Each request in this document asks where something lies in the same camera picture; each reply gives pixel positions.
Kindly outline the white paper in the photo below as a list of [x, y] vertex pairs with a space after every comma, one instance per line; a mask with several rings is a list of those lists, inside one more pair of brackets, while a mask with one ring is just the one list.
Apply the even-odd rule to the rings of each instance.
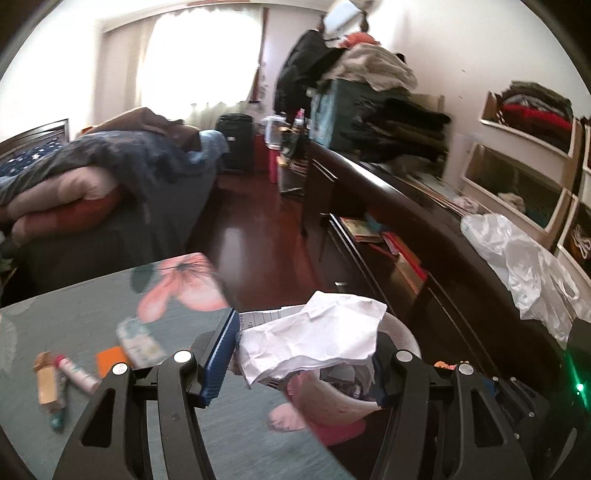
[[362, 368], [368, 387], [386, 312], [375, 299], [322, 291], [304, 305], [245, 312], [233, 361], [247, 385], [345, 364]]

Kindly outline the small white green packet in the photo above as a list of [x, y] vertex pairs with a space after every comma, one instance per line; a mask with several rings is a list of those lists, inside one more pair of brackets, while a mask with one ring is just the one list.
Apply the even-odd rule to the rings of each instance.
[[135, 369], [159, 365], [166, 358], [163, 348], [136, 317], [129, 317], [120, 322], [115, 334], [124, 354]]

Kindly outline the dark wooden dresser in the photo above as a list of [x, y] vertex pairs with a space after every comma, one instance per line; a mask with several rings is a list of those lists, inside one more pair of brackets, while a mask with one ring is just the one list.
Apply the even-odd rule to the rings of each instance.
[[[425, 360], [467, 360], [489, 375], [541, 383], [563, 354], [540, 322], [522, 320], [509, 292], [460, 232], [457, 215], [405, 182], [311, 142], [301, 234], [332, 291], [387, 304]], [[374, 220], [422, 268], [418, 281], [384, 246], [363, 244], [342, 220]]]

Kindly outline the orange box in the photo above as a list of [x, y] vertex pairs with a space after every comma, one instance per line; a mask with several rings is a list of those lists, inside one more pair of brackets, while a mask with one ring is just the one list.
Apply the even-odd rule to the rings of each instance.
[[111, 371], [112, 367], [118, 363], [125, 363], [128, 366], [132, 366], [132, 362], [121, 346], [111, 347], [98, 352], [95, 355], [95, 361], [100, 378], [104, 378]]

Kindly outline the white tube with pink cap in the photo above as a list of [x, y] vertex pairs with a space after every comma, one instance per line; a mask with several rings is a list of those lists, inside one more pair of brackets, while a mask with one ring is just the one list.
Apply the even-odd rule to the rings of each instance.
[[91, 396], [98, 388], [100, 381], [65, 355], [54, 358], [55, 366], [86, 395]]

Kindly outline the white plastic bag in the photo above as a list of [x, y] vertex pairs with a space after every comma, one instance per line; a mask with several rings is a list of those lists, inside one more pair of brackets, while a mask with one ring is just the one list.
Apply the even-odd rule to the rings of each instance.
[[509, 291], [520, 318], [541, 322], [566, 348], [574, 320], [590, 320], [590, 300], [567, 268], [503, 215], [467, 215], [461, 231]]

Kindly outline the dark bed with headboard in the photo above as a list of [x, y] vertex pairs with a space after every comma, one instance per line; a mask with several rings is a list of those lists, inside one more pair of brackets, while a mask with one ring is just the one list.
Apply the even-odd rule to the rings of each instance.
[[[71, 142], [67, 121], [23, 132], [1, 144], [1, 177]], [[200, 150], [200, 130], [138, 126], [160, 133], [185, 151]], [[18, 246], [11, 226], [1, 223], [1, 303], [10, 305], [95, 277], [185, 252], [194, 226], [214, 190], [219, 171], [163, 182], [141, 201], [126, 189], [124, 199], [96, 227], [76, 234], [40, 238]]]

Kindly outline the dark blue blanket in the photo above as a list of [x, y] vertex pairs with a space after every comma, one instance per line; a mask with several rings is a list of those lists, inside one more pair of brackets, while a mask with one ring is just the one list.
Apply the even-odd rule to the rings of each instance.
[[221, 156], [229, 146], [217, 130], [198, 133], [200, 150], [185, 151], [160, 133], [145, 130], [111, 130], [86, 133], [35, 160], [14, 175], [1, 177], [1, 203], [7, 204], [35, 185], [67, 171], [96, 166], [141, 201], [163, 182], [198, 176], [211, 165], [221, 169]]

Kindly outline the pink red folded quilt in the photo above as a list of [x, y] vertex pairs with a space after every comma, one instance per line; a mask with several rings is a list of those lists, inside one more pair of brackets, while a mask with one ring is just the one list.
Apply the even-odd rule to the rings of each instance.
[[90, 230], [124, 199], [126, 189], [98, 166], [68, 170], [43, 180], [1, 204], [1, 223], [22, 246], [40, 238]]

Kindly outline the clothes pile on dresser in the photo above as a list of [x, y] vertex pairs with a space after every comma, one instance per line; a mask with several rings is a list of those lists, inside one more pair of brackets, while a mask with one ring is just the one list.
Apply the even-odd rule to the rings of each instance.
[[383, 48], [366, 32], [349, 34], [341, 46], [329, 47], [320, 31], [305, 31], [277, 75], [273, 112], [293, 123], [303, 110], [311, 120], [315, 91], [332, 79], [367, 83], [378, 92], [396, 87], [410, 92], [407, 99], [360, 100], [352, 127], [342, 132], [351, 149], [341, 153], [353, 153], [371, 163], [405, 155], [437, 162], [447, 155], [445, 129], [451, 118], [414, 101], [418, 81], [404, 56]]

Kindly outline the black suitcase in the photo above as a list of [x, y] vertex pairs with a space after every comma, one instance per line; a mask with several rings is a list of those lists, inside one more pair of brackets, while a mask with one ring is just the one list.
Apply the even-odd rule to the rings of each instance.
[[228, 113], [217, 119], [215, 129], [228, 143], [228, 153], [222, 155], [223, 168], [228, 171], [249, 173], [253, 170], [254, 124], [252, 116]]

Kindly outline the teal storage box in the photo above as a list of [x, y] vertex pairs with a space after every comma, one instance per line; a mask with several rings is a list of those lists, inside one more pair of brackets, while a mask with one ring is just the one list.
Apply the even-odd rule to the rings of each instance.
[[403, 87], [376, 91], [367, 83], [344, 79], [322, 82], [311, 99], [311, 120], [308, 137], [311, 141], [339, 152], [349, 152], [351, 143], [342, 132], [352, 127], [359, 114], [358, 102], [382, 102], [389, 98], [407, 99], [410, 92]]

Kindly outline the white wall shelf unit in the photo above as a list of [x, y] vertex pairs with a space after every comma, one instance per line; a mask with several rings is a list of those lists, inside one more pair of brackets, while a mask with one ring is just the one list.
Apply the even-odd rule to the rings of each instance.
[[576, 122], [571, 127], [563, 152], [503, 124], [499, 114], [497, 96], [490, 92], [479, 119], [481, 139], [461, 176], [463, 192], [552, 250], [571, 206], [582, 126]]

